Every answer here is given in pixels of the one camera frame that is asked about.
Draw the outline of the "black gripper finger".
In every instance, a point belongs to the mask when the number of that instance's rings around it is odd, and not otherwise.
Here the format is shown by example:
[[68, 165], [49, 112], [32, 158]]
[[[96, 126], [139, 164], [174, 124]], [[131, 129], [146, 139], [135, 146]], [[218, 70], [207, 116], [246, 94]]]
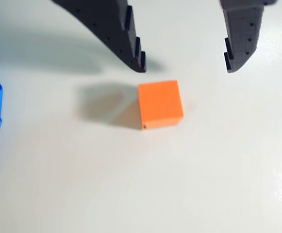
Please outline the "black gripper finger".
[[221, 0], [228, 37], [224, 58], [228, 73], [238, 71], [257, 48], [264, 7], [277, 0]]
[[136, 36], [133, 8], [126, 0], [55, 0], [74, 15], [123, 63], [146, 72], [146, 53]]

